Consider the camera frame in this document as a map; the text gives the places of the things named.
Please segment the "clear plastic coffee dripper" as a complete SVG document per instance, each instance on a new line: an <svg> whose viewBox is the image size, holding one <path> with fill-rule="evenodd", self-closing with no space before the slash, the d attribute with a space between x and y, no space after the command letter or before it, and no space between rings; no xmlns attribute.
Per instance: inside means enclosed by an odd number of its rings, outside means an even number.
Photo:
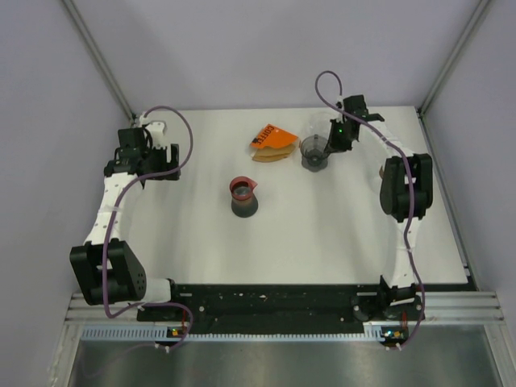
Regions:
<svg viewBox="0 0 516 387"><path fill-rule="evenodd" d="M306 137L300 144L302 166L316 173L328 166L329 153L326 152L327 139L321 135Z"/></svg>

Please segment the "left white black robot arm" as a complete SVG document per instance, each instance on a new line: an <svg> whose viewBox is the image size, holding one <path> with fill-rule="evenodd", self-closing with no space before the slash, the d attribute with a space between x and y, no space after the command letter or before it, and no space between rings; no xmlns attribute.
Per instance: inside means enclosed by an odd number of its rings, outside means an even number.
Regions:
<svg viewBox="0 0 516 387"><path fill-rule="evenodd" d="M104 193L93 228L85 242L73 247L69 254L80 290L91 306L103 303L102 252L110 217L114 214L107 245L108 301L155 303L156 312L168 320L182 312L183 301L171 293L172 282L151 278L128 243L135 205L144 183L136 182L121 202L116 202L135 178L179 165L179 146L165 144L166 131L166 124L160 121L118 131L119 146L103 171Z"/></svg>

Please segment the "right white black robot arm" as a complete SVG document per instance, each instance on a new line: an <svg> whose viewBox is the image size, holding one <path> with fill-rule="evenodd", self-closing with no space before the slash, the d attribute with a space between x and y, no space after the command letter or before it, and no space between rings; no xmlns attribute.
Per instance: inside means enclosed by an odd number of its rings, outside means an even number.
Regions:
<svg viewBox="0 0 516 387"><path fill-rule="evenodd" d="M405 146L380 114L369 112L364 96L340 98L335 111L339 115L331 120L326 153L348 152L355 142L366 146L373 165L372 188L392 223L377 295L357 299L354 313L360 321L380 316L397 320L422 309L414 248L422 220L433 204L433 160Z"/></svg>

